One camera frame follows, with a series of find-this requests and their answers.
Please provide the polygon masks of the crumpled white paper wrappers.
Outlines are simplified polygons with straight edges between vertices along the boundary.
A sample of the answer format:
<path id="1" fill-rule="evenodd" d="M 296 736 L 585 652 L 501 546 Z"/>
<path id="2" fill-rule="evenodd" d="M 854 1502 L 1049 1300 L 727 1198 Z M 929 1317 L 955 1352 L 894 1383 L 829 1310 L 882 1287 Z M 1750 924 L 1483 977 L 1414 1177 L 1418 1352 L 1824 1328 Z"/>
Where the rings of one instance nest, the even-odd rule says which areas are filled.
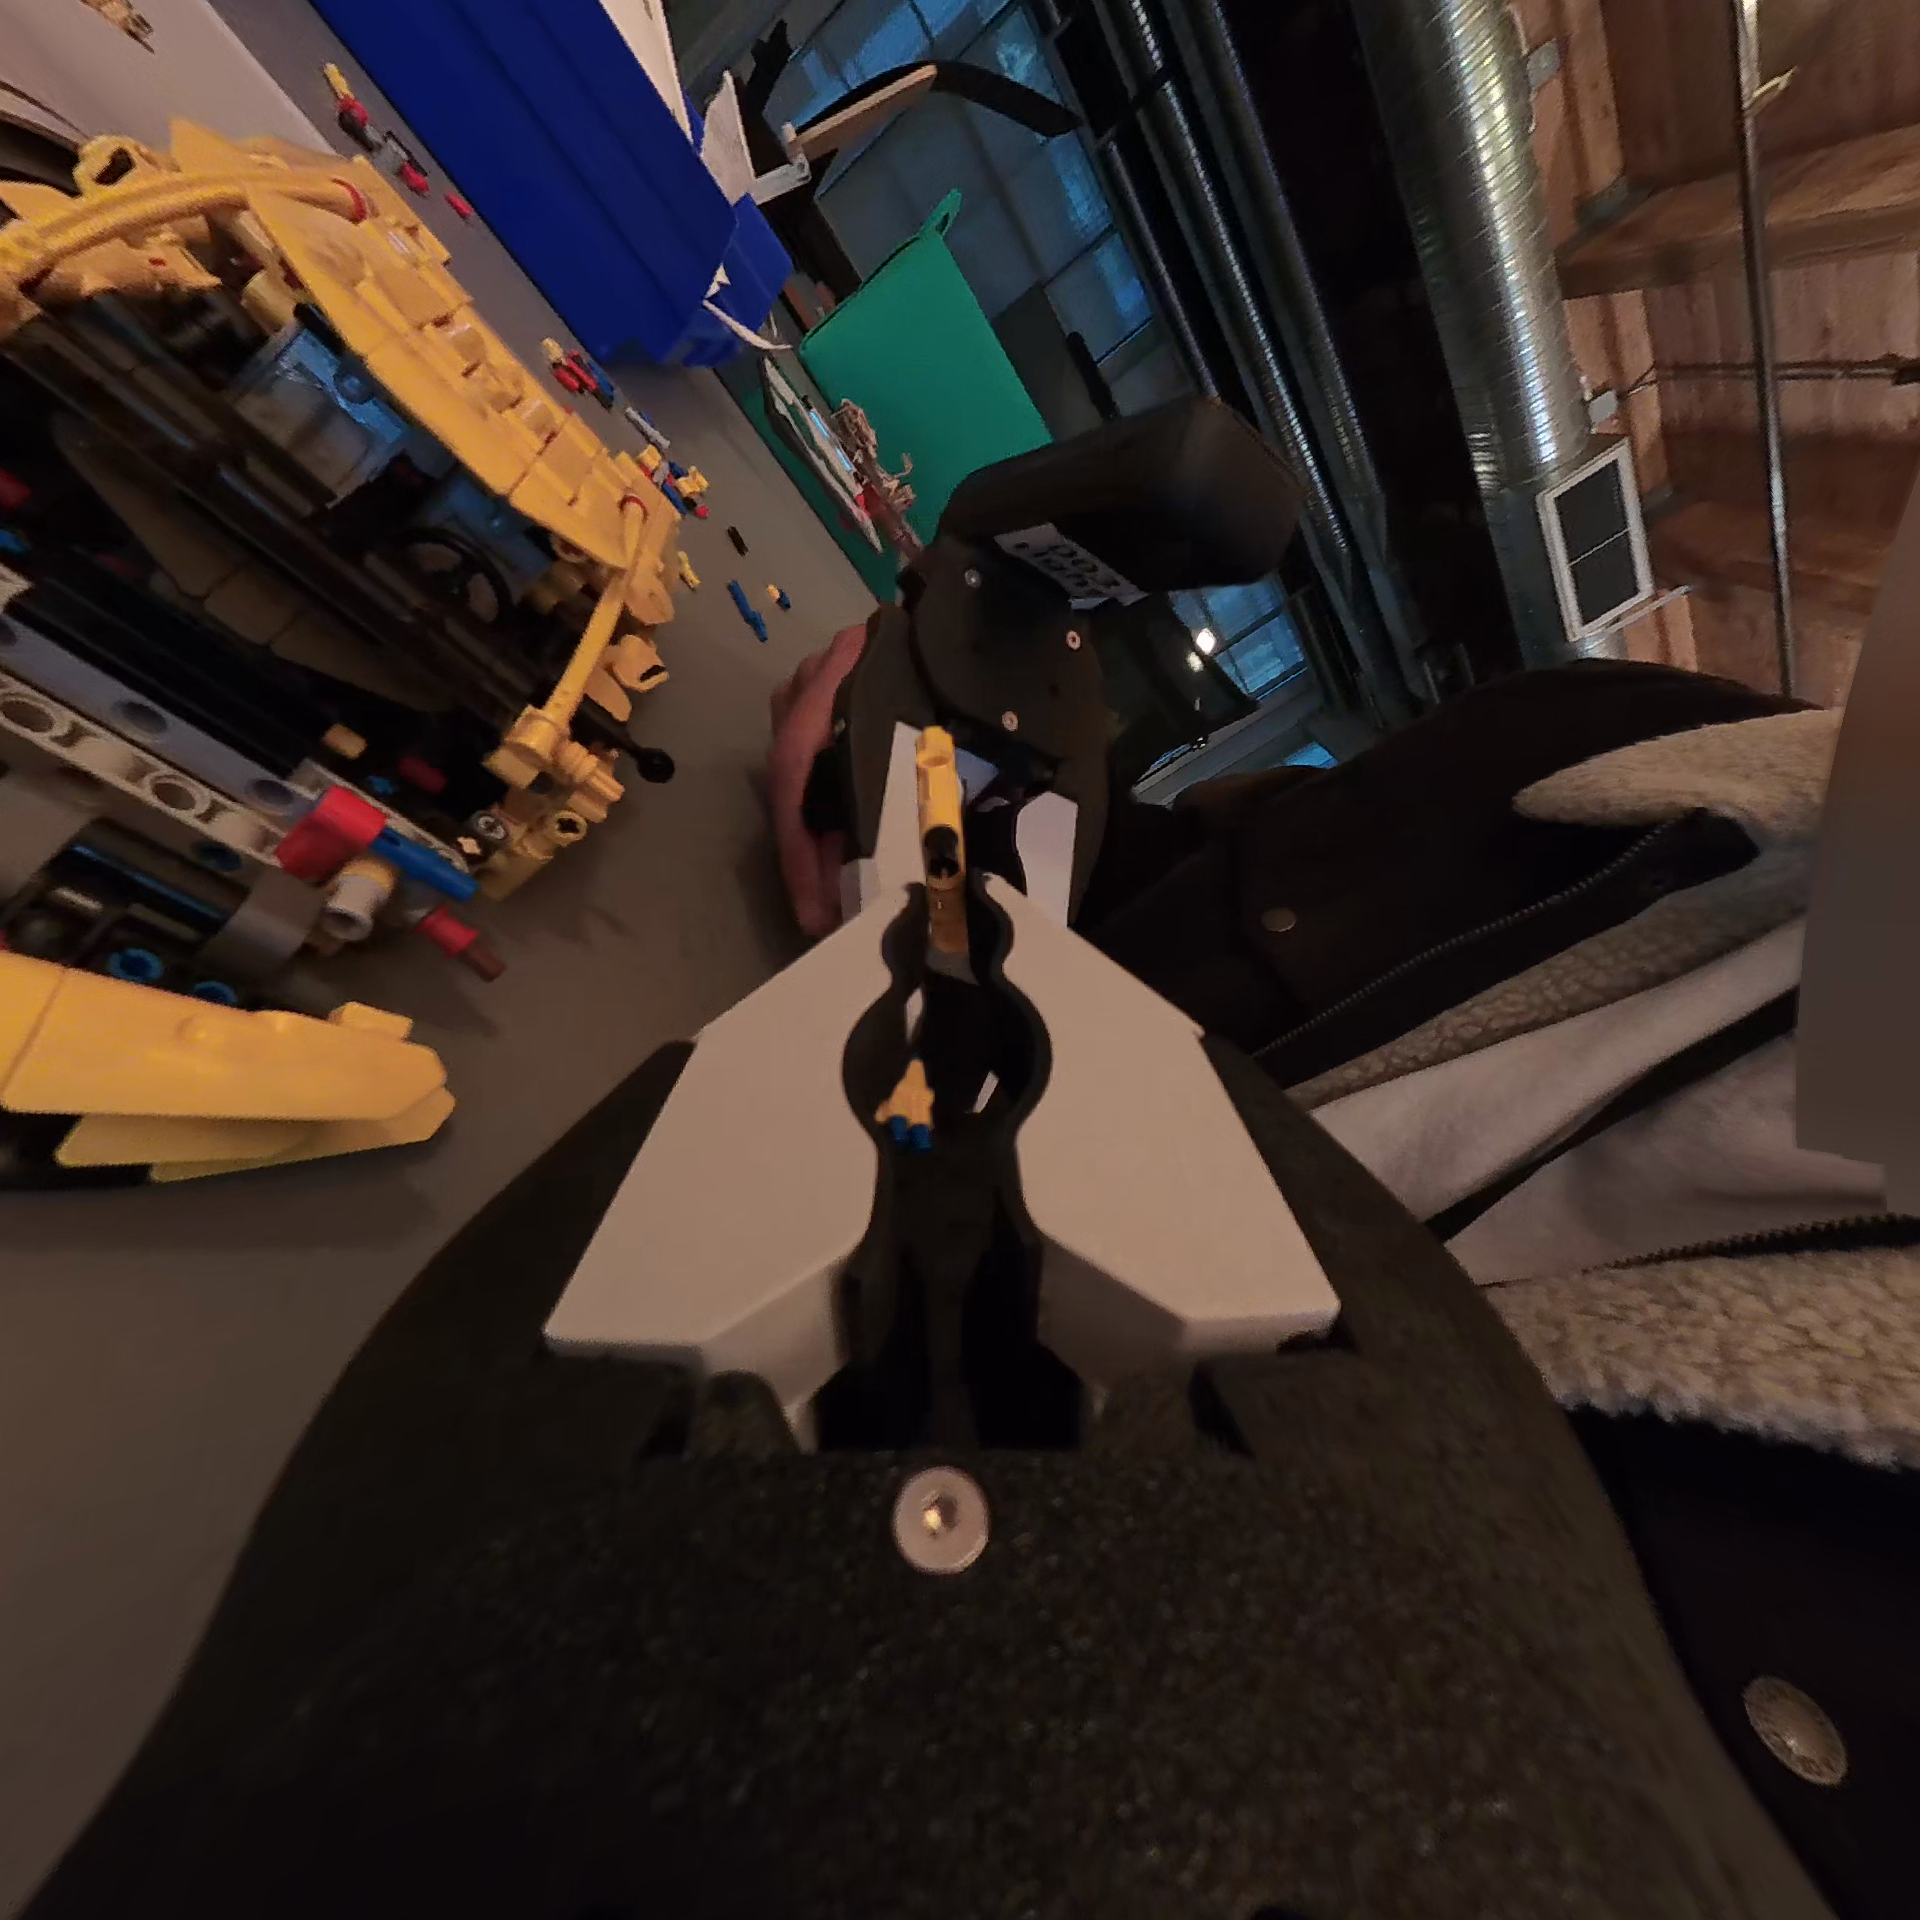
<path id="1" fill-rule="evenodd" d="M 774 305 L 795 274 L 795 259 L 777 239 L 766 204 L 807 184 L 812 163 L 791 135 L 773 166 L 752 156 L 748 113 L 732 76 L 721 79 L 705 109 L 689 101 L 661 2 L 600 2 L 600 7 L 676 127 L 668 141 L 700 156 L 732 215 L 732 232 L 714 260 L 703 305 L 684 320 L 675 344 L 654 360 L 680 367 L 718 367 L 745 353 L 788 351 L 774 325 Z"/>

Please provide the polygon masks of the grey desk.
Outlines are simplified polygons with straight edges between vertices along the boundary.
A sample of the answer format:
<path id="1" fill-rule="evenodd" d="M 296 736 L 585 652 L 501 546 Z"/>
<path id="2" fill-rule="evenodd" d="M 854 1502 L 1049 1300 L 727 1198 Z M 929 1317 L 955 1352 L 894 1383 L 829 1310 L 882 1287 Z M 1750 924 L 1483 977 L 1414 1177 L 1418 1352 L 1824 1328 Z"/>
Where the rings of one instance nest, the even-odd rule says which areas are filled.
<path id="1" fill-rule="evenodd" d="M 662 1042 L 797 951 L 755 791 L 769 694 L 872 604 L 715 374 L 607 365 L 708 473 L 638 733 L 680 772 L 477 916 L 322 972 L 412 1017 L 458 1111 L 409 1151 L 2 1198 L 2 1915 L 155 1727 L 301 1432 L 429 1257 Z"/>

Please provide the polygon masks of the yellow toy brick car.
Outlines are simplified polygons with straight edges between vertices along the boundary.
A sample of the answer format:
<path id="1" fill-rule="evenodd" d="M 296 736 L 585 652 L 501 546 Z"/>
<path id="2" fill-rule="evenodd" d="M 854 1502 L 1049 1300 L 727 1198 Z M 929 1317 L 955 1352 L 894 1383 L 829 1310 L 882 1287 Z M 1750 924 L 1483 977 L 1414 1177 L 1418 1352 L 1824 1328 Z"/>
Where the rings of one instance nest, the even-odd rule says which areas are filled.
<path id="1" fill-rule="evenodd" d="M 174 121 L 2 167 L 2 1191 L 416 1144 L 453 1092 L 315 962 L 505 969 L 604 829 L 703 476 L 527 370 L 366 156 Z"/>

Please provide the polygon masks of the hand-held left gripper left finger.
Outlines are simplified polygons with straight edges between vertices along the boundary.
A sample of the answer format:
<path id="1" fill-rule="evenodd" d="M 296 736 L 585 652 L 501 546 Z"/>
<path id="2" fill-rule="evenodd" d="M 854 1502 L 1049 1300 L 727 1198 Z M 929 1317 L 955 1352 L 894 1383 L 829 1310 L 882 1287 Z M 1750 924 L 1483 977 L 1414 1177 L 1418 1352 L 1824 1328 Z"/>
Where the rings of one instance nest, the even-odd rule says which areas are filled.
<path id="1" fill-rule="evenodd" d="M 889 886 L 697 1035 L 547 1349 L 752 1376 L 815 1445 L 816 1396 L 847 1365 L 843 1275 L 872 1221 L 924 955 L 924 886 Z"/>

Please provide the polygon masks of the person's right forearm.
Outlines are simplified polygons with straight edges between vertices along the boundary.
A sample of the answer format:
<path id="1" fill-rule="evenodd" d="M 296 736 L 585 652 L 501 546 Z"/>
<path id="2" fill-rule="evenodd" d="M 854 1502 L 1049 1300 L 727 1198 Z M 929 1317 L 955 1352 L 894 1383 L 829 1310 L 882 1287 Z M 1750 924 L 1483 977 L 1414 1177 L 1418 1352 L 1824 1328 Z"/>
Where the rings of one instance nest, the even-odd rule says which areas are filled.
<path id="1" fill-rule="evenodd" d="M 1483 684 L 1331 770 L 1115 786 L 1079 931 L 1296 1085 L 1817 826 L 1831 713 L 1674 664 Z"/>

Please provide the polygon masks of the small wooden model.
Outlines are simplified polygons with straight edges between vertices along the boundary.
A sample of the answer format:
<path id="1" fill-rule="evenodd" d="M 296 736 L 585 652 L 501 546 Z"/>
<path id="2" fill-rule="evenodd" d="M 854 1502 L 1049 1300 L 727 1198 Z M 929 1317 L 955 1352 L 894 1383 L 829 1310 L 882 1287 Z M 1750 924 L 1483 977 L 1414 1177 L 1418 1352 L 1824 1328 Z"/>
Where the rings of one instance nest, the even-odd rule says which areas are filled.
<path id="1" fill-rule="evenodd" d="M 878 451 L 875 426 L 854 399 L 843 399 L 829 420 L 839 448 L 847 455 L 854 499 L 867 521 L 894 544 L 919 541 L 922 535 L 909 524 L 909 513 L 919 501 L 913 458 L 903 455 L 899 469 L 887 469 Z"/>

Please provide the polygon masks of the white instruction booklet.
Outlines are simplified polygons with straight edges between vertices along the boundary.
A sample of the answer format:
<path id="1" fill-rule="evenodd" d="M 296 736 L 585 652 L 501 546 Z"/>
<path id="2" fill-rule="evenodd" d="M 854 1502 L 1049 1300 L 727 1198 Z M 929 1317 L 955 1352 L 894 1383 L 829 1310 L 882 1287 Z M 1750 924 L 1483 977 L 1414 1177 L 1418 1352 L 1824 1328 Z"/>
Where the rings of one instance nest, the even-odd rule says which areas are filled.
<path id="1" fill-rule="evenodd" d="M 167 149 L 174 121 L 332 149 L 207 2 L 5 2 L 2 121 L 67 152 L 108 132 Z"/>

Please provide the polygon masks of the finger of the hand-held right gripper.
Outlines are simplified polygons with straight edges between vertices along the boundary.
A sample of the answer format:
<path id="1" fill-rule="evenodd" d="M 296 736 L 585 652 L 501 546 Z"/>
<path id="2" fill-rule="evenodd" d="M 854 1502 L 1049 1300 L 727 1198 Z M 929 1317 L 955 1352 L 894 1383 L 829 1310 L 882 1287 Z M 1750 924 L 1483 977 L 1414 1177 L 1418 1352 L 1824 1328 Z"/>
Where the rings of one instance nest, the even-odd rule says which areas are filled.
<path id="1" fill-rule="evenodd" d="M 1079 805 L 1059 795 L 1030 795 L 1014 821 L 1018 890 L 1056 924 L 1073 917 L 1073 864 L 1079 845 Z"/>
<path id="2" fill-rule="evenodd" d="M 857 920 L 875 901 L 895 897 L 924 879 L 919 740 L 916 727 L 894 727 L 872 850 L 850 852 L 839 871 L 843 920 Z"/>

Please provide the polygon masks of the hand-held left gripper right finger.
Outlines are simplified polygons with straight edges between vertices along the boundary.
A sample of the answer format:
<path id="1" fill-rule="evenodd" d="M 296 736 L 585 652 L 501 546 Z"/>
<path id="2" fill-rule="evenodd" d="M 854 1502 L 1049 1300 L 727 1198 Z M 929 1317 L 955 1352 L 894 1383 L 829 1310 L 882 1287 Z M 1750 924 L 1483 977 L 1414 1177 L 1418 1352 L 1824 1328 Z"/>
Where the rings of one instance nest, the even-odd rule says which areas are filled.
<path id="1" fill-rule="evenodd" d="M 976 882 L 961 1119 L 985 1250 L 961 1301 L 988 1445 L 1073 1445 L 1131 1379 L 1331 1332 L 1340 1300 L 1204 1031 L 1025 897 Z"/>

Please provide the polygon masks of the blue plastic bin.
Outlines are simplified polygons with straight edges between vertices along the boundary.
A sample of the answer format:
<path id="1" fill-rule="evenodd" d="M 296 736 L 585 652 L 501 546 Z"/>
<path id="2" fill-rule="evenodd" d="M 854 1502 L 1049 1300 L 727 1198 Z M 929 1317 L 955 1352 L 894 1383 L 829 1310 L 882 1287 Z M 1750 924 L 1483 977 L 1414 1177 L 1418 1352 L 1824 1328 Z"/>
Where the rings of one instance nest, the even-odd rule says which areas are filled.
<path id="1" fill-rule="evenodd" d="M 732 215 L 600 2 L 318 2 L 604 365 L 670 347 Z"/>

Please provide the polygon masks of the white shirt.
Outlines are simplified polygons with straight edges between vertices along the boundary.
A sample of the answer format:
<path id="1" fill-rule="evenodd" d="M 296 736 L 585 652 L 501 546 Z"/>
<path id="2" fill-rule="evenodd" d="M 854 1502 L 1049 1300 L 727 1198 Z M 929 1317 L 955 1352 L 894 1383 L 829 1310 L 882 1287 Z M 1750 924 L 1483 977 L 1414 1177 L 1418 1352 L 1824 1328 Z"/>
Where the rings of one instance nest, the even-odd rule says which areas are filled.
<path id="1" fill-rule="evenodd" d="M 1880 1167 L 1797 1140 L 1806 925 L 1315 1116 L 1486 1287 L 1879 1219 Z"/>

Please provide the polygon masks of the yellow connector brick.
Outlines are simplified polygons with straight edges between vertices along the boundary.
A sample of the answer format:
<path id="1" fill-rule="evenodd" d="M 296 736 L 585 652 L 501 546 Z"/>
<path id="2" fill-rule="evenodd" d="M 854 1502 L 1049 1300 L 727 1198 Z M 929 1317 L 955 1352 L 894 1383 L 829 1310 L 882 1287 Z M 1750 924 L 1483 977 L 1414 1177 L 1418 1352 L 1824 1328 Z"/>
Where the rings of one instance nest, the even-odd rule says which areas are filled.
<path id="1" fill-rule="evenodd" d="M 927 965 L 972 980 L 972 894 L 958 747 L 943 727 L 916 740 L 919 843 L 927 894 Z"/>

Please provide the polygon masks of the person's right hand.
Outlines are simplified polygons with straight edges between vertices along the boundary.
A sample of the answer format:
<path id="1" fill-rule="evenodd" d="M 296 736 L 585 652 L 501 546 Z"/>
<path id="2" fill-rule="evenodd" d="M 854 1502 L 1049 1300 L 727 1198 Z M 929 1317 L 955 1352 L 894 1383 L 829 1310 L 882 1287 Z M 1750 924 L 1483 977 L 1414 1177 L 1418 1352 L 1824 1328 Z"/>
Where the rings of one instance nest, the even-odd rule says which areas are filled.
<path id="1" fill-rule="evenodd" d="M 833 699 L 867 646 L 867 625 L 847 625 L 804 657 L 769 702 L 773 739 L 760 774 L 774 858 L 804 938 L 819 939 L 843 924 L 847 836 L 807 826 L 804 795 L 815 760 L 833 733 Z"/>

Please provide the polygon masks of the green cutting mat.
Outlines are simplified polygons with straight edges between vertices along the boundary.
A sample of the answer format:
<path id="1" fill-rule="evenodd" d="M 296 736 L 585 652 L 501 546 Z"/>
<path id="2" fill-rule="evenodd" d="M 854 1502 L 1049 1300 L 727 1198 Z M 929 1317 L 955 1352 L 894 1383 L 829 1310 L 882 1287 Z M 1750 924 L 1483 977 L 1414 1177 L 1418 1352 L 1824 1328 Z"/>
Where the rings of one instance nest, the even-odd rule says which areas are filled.
<path id="1" fill-rule="evenodd" d="M 759 382 L 760 407 L 774 438 L 825 489 L 846 528 L 865 538 L 872 553 L 884 553 L 889 544 L 867 507 L 865 476 L 836 426 L 829 424 L 829 414 L 795 384 L 774 356 L 759 363 Z"/>

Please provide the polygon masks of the white air vent grille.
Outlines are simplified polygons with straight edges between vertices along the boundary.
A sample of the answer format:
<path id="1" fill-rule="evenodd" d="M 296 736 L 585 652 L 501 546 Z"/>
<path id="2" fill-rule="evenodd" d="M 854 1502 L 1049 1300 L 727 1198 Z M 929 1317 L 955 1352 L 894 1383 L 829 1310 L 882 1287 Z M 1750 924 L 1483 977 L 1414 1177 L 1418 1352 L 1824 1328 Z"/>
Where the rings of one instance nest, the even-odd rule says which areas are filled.
<path id="1" fill-rule="evenodd" d="M 1574 654 L 1604 654 L 1657 605 L 1639 471 L 1625 434 L 1536 494 L 1552 597 Z"/>

